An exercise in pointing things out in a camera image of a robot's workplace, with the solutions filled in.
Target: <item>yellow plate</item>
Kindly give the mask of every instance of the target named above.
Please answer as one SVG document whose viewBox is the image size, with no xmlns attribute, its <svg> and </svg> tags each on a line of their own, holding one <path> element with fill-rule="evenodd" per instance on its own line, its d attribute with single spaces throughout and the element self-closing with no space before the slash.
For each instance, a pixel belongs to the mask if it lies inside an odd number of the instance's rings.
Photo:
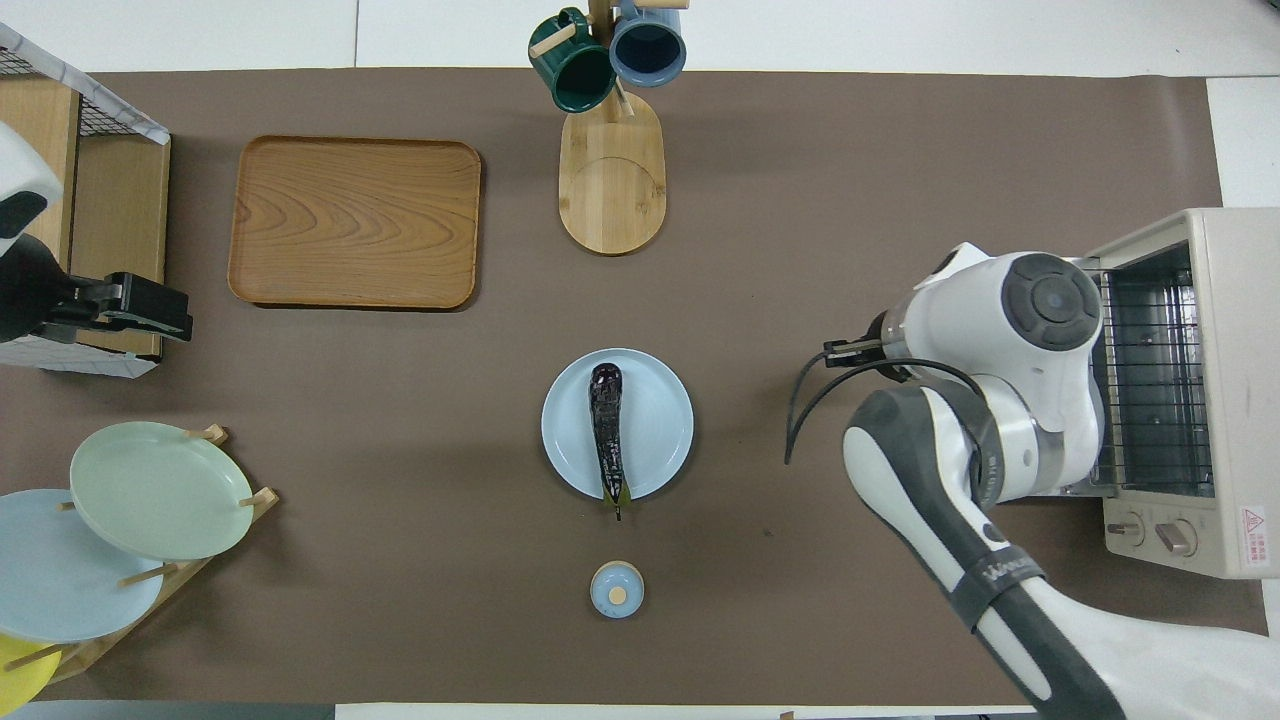
<svg viewBox="0 0 1280 720">
<path fill-rule="evenodd" d="M 27 701 L 45 689 L 49 679 L 54 676 L 54 670 L 58 670 L 63 653 L 55 652 L 15 670 L 6 671 L 4 666 L 12 660 L 26 657 L 47 644 L 0 635 L 0 715 L 8 715 L 27 705 Z"/>
</svg>

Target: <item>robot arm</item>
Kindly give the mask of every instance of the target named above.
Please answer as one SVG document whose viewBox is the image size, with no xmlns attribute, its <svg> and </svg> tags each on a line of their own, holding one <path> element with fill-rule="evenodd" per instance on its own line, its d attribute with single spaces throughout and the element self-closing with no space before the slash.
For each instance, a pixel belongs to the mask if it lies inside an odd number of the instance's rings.
<svg viewBox="0 0 1280 720">
<path fill-rule="evenodd" d="M 63 195 L 49 165 L 0 123 L 0 342 L 38 334 L 74 342 L 78 328 L 191 340 L 187 296 L 133 273 L 68 275 L 24 231 Z"/>
<path fill-rule="evenodd" d="M 1280 716 L 1280 643 L 1124 618 L 1055 591 L 970 500 L 977 447 L 948 404 L 969 391 L 948 384 L 873 393 L 845 432 L 845 464 L 1041 716 Z"/>
<path fill-rule="evenodd" d="M 873 393 L 845 432 L 850 480 L 1042 717 L 1280 717 L 1280 643 L 1075 602 L 984 514 L 1094 461 L 1098 324 L 1097 290 L 1074 266 L 961 246 L 873 323 L 882 347 L 867 359 L 946 363 L 982 395 L 928 370 L 924 386 Z"/>
</svg>

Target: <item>plate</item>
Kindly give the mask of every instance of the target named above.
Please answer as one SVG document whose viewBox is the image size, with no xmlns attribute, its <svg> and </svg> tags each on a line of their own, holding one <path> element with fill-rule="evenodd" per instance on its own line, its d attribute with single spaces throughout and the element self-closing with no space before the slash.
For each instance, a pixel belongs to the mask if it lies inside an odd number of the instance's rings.
<svg viewBox="0 0 1280 720">
<path fill-rule="evenodd" d="M 640 498 L 676 475 L 694 441 L 689 392 L 662 360 L 613 347 L 571 363 L 552 383 L 543 404 L 543 447 L 564 482 L 584 495 L 604 498 L 588 398 L 591 370 L 600 363 L 613 363 L 622 370 L 622 469 L 631 497 Z"/>
<path fill-rule="evenodd" d="M 201 438 L 160 423 L 93 433 L 72 457 L 72 496 L 108 542 L 152 560 L 200 560 L 248 532 L 253 492 L 239 466 Z"/>
<path fill-rule="evenodd" d="M 63 660 L 61 652 L 41 657 L 35 662 L 23 665 L 14 670 L 4 670 L 5 664 L 27 657 L 37 650 L 44 650 L 49 643 L 32 643 L 0 635 L 0 716 L 8 715 L 27 705 L 31 698 L 40 694 L 49 684 L 49 679 L 58 670 L 58 664 Z"/>
<path fill-rule="evenodd" d="M 78 643 L 125 628 L 151 607 L 163 578 L 116 582 L 155 561 L 114 547 L 79 512 L 59 511 L 64 489 L 0 497 L 0 633 L 38 643 Z"/>
</svg>

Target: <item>mug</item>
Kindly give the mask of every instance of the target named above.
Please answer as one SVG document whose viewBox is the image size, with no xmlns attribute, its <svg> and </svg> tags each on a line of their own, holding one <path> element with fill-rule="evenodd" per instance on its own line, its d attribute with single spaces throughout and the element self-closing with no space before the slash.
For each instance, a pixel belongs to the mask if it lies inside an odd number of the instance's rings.
<svg viewBox="0 0 1280 720">
<path fill-rule="evenodd" d="M 614 81 L 609 51 L 591 37 L 586 15 L 577 8 L 564 8 L 534 28 L 529 46 L 570 26 L 575 28 L 572 37 L 529 61 L 552 91 L 557 108 L 566 113 L 584 113 L 609 96 Z"/>
<path fill-rule="evenodd" d="M 613 27 L 609 63 L 618 78 L 636 87 L 658 87 L 673 81 L 685 67 L 685 40 L 680 37 L 680 10 L 639 9 L 621 0 Z"/>
</svg>

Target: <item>small blue bowl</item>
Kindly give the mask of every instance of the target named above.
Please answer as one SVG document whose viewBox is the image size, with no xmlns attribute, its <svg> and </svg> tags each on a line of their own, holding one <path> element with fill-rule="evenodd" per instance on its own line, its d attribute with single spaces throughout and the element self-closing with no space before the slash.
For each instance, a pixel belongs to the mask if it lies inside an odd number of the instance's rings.
<svg viewBox="0 0 1280 720">
<path fill-rule="evenodd" d="M 591 605 L 605 618 L 627 618 L 640 609 L 641 602 L 644 578 L 630 562 L 605 562 L 591 578 Z"/>
</svg>

